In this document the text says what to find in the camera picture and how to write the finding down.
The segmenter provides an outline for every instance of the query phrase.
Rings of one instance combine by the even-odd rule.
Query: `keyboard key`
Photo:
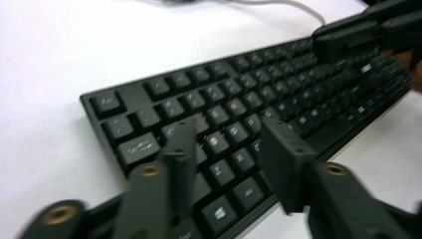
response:
[[[257,139],[251,144],[249,144],[248,149],[251,152],[252,156],[254,156],[255,158],[258,158],[261,151],[261,140]]]
[[[255,160],[245,147],[234,152],[229,159],[236,174],[241,176],[251,171],[256,166]]]
[[[226,186],[229,182],[235,179],[235,173],[224,159],[212,164],[209,168],[209,172],[218,188]]]
[[[181,224],[173,227],[169,239],[202,239],[202,235],[192,219],[187,219]]]
[[[273,118],[276,120],[280,119],[279,114],[273,107],[265,108],[263,111],[259,112],[260,117],[267,117],[267,118]]]
[[[291,91],[290,88],[281,81],[275,82],[273,85],[271,85],[271,88],[276,94],[277,100],[285,99],[293,93],[293,91]]]
[[[171,74],[168,77],[168,82],[176,92],[184,92],[192,85],[189,78],[182,72]]]
[[[264,70],[254,71],[251,76],[255,79],[259,88],[272,82],[271,77]]]
[[[264,60],[261,58],[261,56],[258,53],[247,54],[246,59],[252,65],[252,68],[254,69],[260,67],[264,63]]]
[[[167,99],[160,105],[161,113],[167,119],[167,121],[176,121],[183,118],[185,111],[177,99]]]
[[[276,94],[270,86],[265,86],[257,90],[257,94],[263,100],[264,106],[271,105],[277,99]]]
[[[226,112],[229,114],[231,120],[237,120],[247,112],[246,107],[239,99],[226,103],[224,105],[224,109],[226,109]]]
[[[229,116],[221,106],[211,108],[205,112],[205,115],[214,129],[222,127],[229,122]]]
[[[97,117],[104,119],[124,111],[124,107],[113,92],[96,94],[92,98]]]
[[[248,139],[248,133],[242,127],[239,122],[235,122],[233,124],[228,125],[225,128],[225,135],[229,140],[232,147],[238,147],[239,145],[243,145]]]
[[[134,130],[127,117],[121,116],[109,119],[105,123],[105,133],[108,136],[108,140],[116,144],[119,141],[128,139],[133,135]]]
[[[180,98],[180,101],[190,114],[197,113],[206,106],[205,100],[197,91],[186,93]]]
[[[196,86],[203,86],[212,82],[211,76],[202,67],[195,67],[187,72]]]
[[[149,92],[151,98],[155,101],[170,96],[170,87],[162,77],[150,79],[146,82],[145,88]]]
[[[227,99],[233,99],[238,97],[243,91],[243,89],[236,83],[235,80],[230,79],[219,84],[221,90],[226,94]]]
[[[237,220],[237,214],[225,196],[217,198],[201,211],[207,235],[214,238],[223,233]]]
[[[252,177],[233,188],[231,193],[241,214],[249,212],[264,199],[263,191]]]
[[[137,124],[142,131],[152,130],[159,127],[161,118],[154,108],[143,108],[136,112]]]
[[[252,78],[250,74],[240,76],[237,81],[245,92],[250,92],[257,87],[257,82]]]
[[[244,73],[252,67],[251,64],[249,64],[248,60],[246,60],[243,56],[238,56],[233,59],[230,59],[230,63],[238,73]]]
[[[214,78],[214,80],[221,80],[223,78],[229,77],[229,73],[227,72],[226,68],[222,63],[219,62],[211,63],[207,66],[207,70],[211,74],[211,77]]]
[[[220,131],[213,132],[205,137],[204,149],[214,160],[222,157],[229,147],[229,143]]]
[[[255,112],[264,107],[264,103],[255,92],[250,92],[242,97],[242,102],[249,113]]]
[[[242,120],[242,124],[245,126],[245,129],[249,132],[251,138],[254,138],[261,131],[261,120],[256,115],[253,114]]]
[[[201,91],[208,106],[215,106],[223,102],[225,95],[216,85],[208,86]]]
[[[140,163],[152,161],[160,150],[154,135],[149,132],[119,145],[117,154],[121,167],[129,172]]]

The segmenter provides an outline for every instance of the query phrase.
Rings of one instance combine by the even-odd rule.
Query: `keyboard frame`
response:
[[[212,61],[208,61],[208,62],[203,62],[203,63],[197,63],[191,66],[184,66],[178,69],[173,69],[173,70],[169,70],[163,73],[159,73],[153,76],[149,76],[149,77],[144,77],[141,79],[136,79],[133,81],[127,81],[124,84],[119,84],[119,85],[115,85],[112,87],[108,87],[108,88],[104,88],[104,89],[99,89],[96,90],[94,92],[90,92],[90,93],[86,93],[86,94],[82,94],[80,96],[80,100],[86,110],[88,119],[91,122],[91,125],[94,129],[94,132],[100,142],[100,145],[102,146],[103,151],[105,152],[105,156],[107,157],[108,160],[110,160],[113,164],[113,166],[116,166],[120,169],[118,169],[118,171],[120,171],[120,175],[125,178],[124,173],[121,169],[121,166],[118,162],[117,159],[117,155],[114,153],[108,138],[106,136],[106,133],[102,127],[103,122],[105,122],[107,119],[99,119],[97,116],[97,113],[95,111],[95,109],[93,108],[93,105],[91,103],[91,98],[93,96],[95,96],[96,94],[100,93],[100,92],[104,92],[104,91],[113,91],[115,92],[117,89],[127,89],[128,91],[134,91],[134,87],[133,84],[139,85],[138,89],[141,89],[141,92],[136,92],[139,97],[144,100],[144,101],[139,101],[136,99],[124,99],[123,102],[125,103],[125,105],[131,105],[131,104],[136,104],[138,108],[142,107],[142,106],[156,106],[159,105],[162,100],[157,101],[153,104],[151,104],[151,102],[153,102],[150,97],[149,97],[149,93],[145,90],[143,83],[144,81],[148,80],[148,79],[152,79],[152,78],[156,78],[156,77],[162,77],[165,75],[169,75],[171,73],[177,72],[177,71],[181,71],[181,70],[186,70],[189,68],[193,68],[193,67],[197,67],[197,66],[203,66],[203,65],[208,65],[214,62],[219,62],[221,60],[227,60],[236,56],[240,56],[240,55],[244,55],[244,54],[248,54],[251,52],[256,52],[256,51],[260,51],[263,49],[267,49],[267,48],[272,48],[272,47],[277,47],[280,45],[286,45],[286,44],[290,44],[293,43],[295,41],[300,41],[303,39],[308,39],[309,37],[306,38],[300,38],[300,39],[295,39],[289,42],[283,42],[283,43],[279,43],[279,44],[275,44],[275,45],[270,45],[270,46],[265,46],[265,47],[261,47],[258,49],[254,49],[254,50],[249,50],[249,51],[245,51],[245,52],[241,52],[241,53],[236,53],[230,56],[225,56],[225,57],[221,57],[219,59],[216,60],[212,60]],[[230,71],[230,74],[234,75],[234,71],[232,68],[228,68],[228,71]],[[393,107],[395,104],[397,104],[404,96],[406,96],[406,94],[409,92],[409,89],[407,88],[403,88],[401,89],[399,92],[397,92],[392,98],[388,99],[385,103],[383,103],[383,105],[381,107],[379,107],[378,109],[374,110],[369,117],[367,117],[366,119],[364,119],[362,122],[360,122],[358,124],[358,126],[356,126],[354,129],[352,129],[346,136],[344,136],[341,140],[339,140],[336,144],[334,144],[330,149],[328,149],[327,151],[325,151],[322,155],[320,155],[317,158],[317,161],[328,161],[330,160],[335,154],[339,153],[340,150],[345,147],[348,143],[350,143],[358,134],[360,134],[366,127],[368,127],[373,121],[375,121],[376,119],[378,119],[379,117],[381,117],[383,114],[385,114],[388,109],[390,109],[391,107]],[[172,96],[173,98],[177,98],[177,96],[183,95],[186,92],[183,93],[179,93],[177,95]],[[124,112],[122,113],[122,115],[128,115],[128,112]],[[100,205],[99,207],[101,208],[108,208],[108,210],[110,211],[110,215],[115,215],[115,213],[117,213],[118,211],[118,205],[120,203],[121,200],[121,195],[115,198],[112,198],[111,200],[107,201],[106,203]],[[256,208],[254,208],[252,211],[250,211],[248,214],[246,214],[243,218],[241,218],[238,222],[236,222],[234,225],[232,225],[227,231],[225,231],[223,234],[221,234],[219,237],[217,238],[234,238],[237,235],[239,235],[241,232],[243,232],[245,229],[247,229],[253,222],[255,222],[257,219],[259,219],[265,212],[267,212],[270,208],[272,208],[276,203],[278,202],[278,199],[276,198],[276,196],[273,194],[270,197],[268,197],[267,199],[265,199],[264,201],[262,201]]]

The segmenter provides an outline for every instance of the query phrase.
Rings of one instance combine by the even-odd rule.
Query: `black plastic part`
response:
[[[308,201],[304,174],[317,154],[289,126],[262,118],[259,164],[286,213],[303,212]]]
[[[168,172],[164,164],[151,162],[129,176],[129,188],[115,220],[111,238],[166,239],[170,230]]]
[[[344,166],[315,164],[311,186],[311,208],[317,208],[314,216],[323,218],[320,223],[330,228],[328,238],[410,238]]]
[[[40,212],[20,238],[81,238],[80,229],[85,216],[85,208],[81,201],[59,201]]]
[[[191,215],[196,177],[196,120],[188,118],[175,125],[174,134],[157,159],[169,168],[170,203],[180,219]]]

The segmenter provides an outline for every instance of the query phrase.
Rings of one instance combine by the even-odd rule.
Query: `black key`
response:
[[[291,53],[284,47],[276,47],[274,49],[274,54],[278,61],[290,59],[292,57]]]
[[[210,185],[208,185],[202,173],[196,174],[195,189],[193,191],[192,202],[195,204],[199,201],[204,200],[207,196],[211,194],[211,192],[211,187]]]
[[[209,130],[210,125],[201,113],[193,115],[192,118],[195,118],[196,135],[202,137]]]
[[[303,89],[302,83],[295,77],[287,78],[284,83],[291,89],[292,92],[297,92],[300,89]]]
[[[290,125],[293,127],[293,130],[300,136],[308,136],[312,130],[317,127],[317,123],[313,121],[313,118],[310,114],[303,114],[292,121]]]
[[[225,196],[217,198],[202,209],[201,215],[211,238],[223,233],[237,220],[236,212]]]
[[[245,147],[242,147],[230,156],[230,163],[233,165],[236,174],[241,176],[251,171],[256,165],[255,160]]]
[[[189,78],[182,72],[173,73],[168,77],[168,82],[176,92],[183,92],[192,85]]]
[[[213,159],[223,156],[230,145],[220,131],[209,134],[204,140],[204,149]]]
[[[295,68],[292,66],[292,64],[288,62],[282,62],[278,64],[278,67],[284,73],[285,76],[291,75],[295,72]]]
[[[112,144],[115,144],[119,141],[128,139],[131,135],[133,135],[134,130],[127,117],[121,116],[109,119],[105,123],[105,133],[108,140]]]
[[[225,132],[227,139],[234,148],[238,147],[239,145],[243,145],[249,136],[239,122],[235,122],[227,126],[225,128]]]
[[[244,73],[251,69],[251,64],[249,64],[248,60],[246,60],[242,56],[230,59],[229,62],[232,64],[233,68],[236,69],[238,73]]]
[[[202,90],[201,93],[204,96],[208,106],[215,106],[220,104],[223,102],[225,97],[224,93],[220,90],[220,88],[217,87],[217,85],[208,86]]]
[[[160,105],[162,115],[168,121],[176,121],[181,120],[183,118],[184,108],[177,99],[167,99]]]
[[[229,114],[231,120],[237,120],[241,118],[246,112],[246,107],[240,102],[239,99],[232,100],[224,105],[227,114]]]
[[[197,91],[186,93],[180,101],[190,114],[202,111],[206,105],[205,100]]]
[[[149,92],[151,98],[155,101],[159,101],[170,95],[170,87],[162,77],[148,80],[145,84],[145,88]]]
[[[160,150],[154,135],[149,132],[119,145],[117,154],[124,172],[129,173],[134,166],[152,161]]]
[[[221,106],[211,108],[205,115],[214,129],[217,129],[229,122],[229,116]]]
[[[259,88],[272,82],[271,77],[264,70],[254,71],[251,76],[255,79]]]
[[[113,92],[96,94],[91,103],[100,119],[104,119],[124,111],[124,107]]]
[[[200,231],[193,223],[192,219],[182,221],[177,226],[171,228],[169,239],[202,239]]]
[[[264,60],[258,53],[250,53],[246,55],[246,59],[252,65],[252,68],[256,69],[264,64]]]
[[[255,180],[250,177],[241,182],[231,191],[236,200],[236,205],[242,214],[252,210],[264,199],[264,193]]]
[[[248,149],[254,158],[258,158],[261,151],[261,140],[257,139],[248,145]]]
[[[207,66],[207,70],[210,72],[211,77],[213,77],[214,80],[220,80],[229,77],[229,73],[227,72],[226,68],[222,63],[219,62],[211,63]]]
[[[209,171],[213,181],[219,188],[226,186],[229,182],[235,179],[235,173],[224,159],[212,164]]]
[[[261,131],[261,120],[256,114],[243,119],[242,123],[251,138],[254,138]]]
[[[265,86],[257,90],[257,94],[263,100],[264,106],[271,105],[277,99],[276,94],[270,86]]]
[[[264,103],[255,92],[250,92],[242,97],[242,102],[249,113],[255,112],[264,107]]]
[[[259,113],[260,117],[267,117],[279,120],[281,117],[273,107],[268,107]]]
[[[275,82],[271,88],[276,94],[277,100],[285,99],[293,93],[293,91],[291,91],[290,88],[281,81]]]
[[[202,67],[192,68],[187,72],[187,74],[196,86],[203,86],[212,82],[211,76]]]
[[[142,131],[148,131],[159,127],[161,118],[154,108],[143,108],[136,112],[137,123]]]
[[[275,105],[279,113],[280,120],[287,121],[296,116],[300,109],[292,101],[282,101]]]
[[[219,84],[219,87],[226,94],[227,99],[236,98],[243,92],[243,89],[233,79],[224,81],[223,83]]]
[[[268,75],[272,78],[272,81],[281,80],[284,75],[283,72],[276,66],[271,66],[265,69]]]
[[[239,85],[243,88],[244,92],[250,92],[257,86],[257,82],[252,78],[250,74],[240,76],[237,81]]]
[[[276,55],[270,49],[265,49],[260,52],[265,64],[273,63],[277,60]]]

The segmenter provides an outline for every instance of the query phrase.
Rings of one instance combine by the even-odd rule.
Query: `key label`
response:
[[[212,146],[215,146],[218,143],[218,139],[216,137],[211,137],[210,143],[211,143]]]
[[[220,208],[217,209],[217,211],[214,212],[214,216],[215,216],[215,219],[217,219],[217,221],[218,221],[221,218],[226,216],[226,211],[224,210],[223,207],[220,207]]]
[[[190,238],[192,238],[192,232],[190,231],[186,233],[186,235],[182,235],[179,237],[179,239],[190,239]]]
[[[214,172],[216,176],[220,176],[223,171],[220,169],[220,166],[214,167]]]
[[[245,197],[249,197],[250,195],[252,195],[252,193],[254,193],[254,189],[249,188],[245,191]]]

